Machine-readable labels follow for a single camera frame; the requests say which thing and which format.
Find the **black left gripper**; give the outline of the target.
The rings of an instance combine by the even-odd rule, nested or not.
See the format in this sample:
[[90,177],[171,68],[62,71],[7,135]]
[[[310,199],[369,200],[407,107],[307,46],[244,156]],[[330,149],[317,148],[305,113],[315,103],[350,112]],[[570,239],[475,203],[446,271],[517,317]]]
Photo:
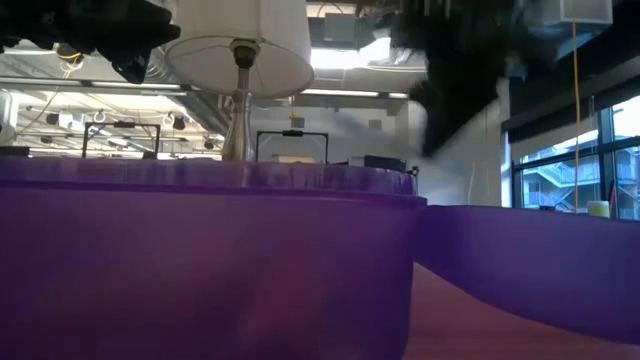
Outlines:
[[145,80],[144,51],[180,34],[171,11],[149,0],[0,0],[0,54],[23,40],[44,50],[66,43],[84,54],[99,52],[133,84]]

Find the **grey ceiling unit box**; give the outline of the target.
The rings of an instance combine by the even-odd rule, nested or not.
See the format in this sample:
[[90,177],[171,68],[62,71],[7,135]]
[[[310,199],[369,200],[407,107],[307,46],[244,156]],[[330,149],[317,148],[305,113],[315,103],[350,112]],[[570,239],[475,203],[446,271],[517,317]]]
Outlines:
[[353,42],[355,39],[356,17],[351,14],[326,13],[324,17],[325,41]]

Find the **long ceiling light strip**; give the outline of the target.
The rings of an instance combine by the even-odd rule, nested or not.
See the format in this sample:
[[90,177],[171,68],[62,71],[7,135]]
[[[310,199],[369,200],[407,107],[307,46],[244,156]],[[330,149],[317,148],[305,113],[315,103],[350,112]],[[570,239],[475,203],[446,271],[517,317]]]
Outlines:
[[376,92],[362,90],[331,90],[331,89],[306,89],[301,92],[302,95],[314,96],[338,96],[338,97],[359,97],[359,98],[384,98],[405,100],[409,96],[406,93],[397,92]]
[[128,95],[162,95],[185,96],[193,92],[194,88],[181,84],[132,84],[128,82],[58,79],[58,78],[27,78],[0,76],[0,88],[13,90],[104,93]]

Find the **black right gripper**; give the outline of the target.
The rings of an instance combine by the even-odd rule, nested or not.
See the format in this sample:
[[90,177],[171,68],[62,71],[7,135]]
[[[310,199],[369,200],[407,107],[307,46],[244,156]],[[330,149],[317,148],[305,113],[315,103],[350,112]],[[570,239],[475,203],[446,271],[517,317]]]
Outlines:
[[[498,99],[495,85],[512,63],[552,67],[557,50],[530,32],[536,0],[402,0],[391,28],[396,48],[425,55],[426,78],[409,98],[423,103],[422,156],[435,157],[478,113]],[[462,86],[474,85],[469,96]]]

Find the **right purple plastic bowl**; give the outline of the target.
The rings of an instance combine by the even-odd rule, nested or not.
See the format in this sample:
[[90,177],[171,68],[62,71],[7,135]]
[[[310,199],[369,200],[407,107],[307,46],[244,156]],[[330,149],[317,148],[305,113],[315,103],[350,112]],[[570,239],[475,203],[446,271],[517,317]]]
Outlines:
[[431,205],[415,236],[418,264],[488,305],[640,345],[640,222]]

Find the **black computer monitor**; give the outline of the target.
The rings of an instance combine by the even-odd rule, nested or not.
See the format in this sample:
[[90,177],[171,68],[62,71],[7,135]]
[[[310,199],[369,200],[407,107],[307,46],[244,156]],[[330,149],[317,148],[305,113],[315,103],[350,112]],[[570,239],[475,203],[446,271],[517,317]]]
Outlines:
[[365,155],[363,157],[363,165],[365,167],[376,169],[393,170],[398,172],[407,171],[406,161],[397,158]]

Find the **dark framed window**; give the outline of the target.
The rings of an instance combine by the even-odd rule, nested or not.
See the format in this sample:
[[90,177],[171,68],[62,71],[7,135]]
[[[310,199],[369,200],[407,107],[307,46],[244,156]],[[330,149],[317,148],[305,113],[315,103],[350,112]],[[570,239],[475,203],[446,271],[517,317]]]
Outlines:
[[511,143],[512,206],[587,213],[608,201],[611,217],[640,221],[640,95],[581,122]]

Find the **white shade table lamp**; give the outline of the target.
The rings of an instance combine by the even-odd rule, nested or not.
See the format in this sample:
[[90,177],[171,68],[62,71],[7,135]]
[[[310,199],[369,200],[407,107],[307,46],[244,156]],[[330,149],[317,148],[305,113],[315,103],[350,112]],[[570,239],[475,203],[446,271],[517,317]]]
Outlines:
[[287,98],[314,80],[306,0],[179,0],[165,50],[180,81],[232,97],[224,161],[253,161],[251,100]]

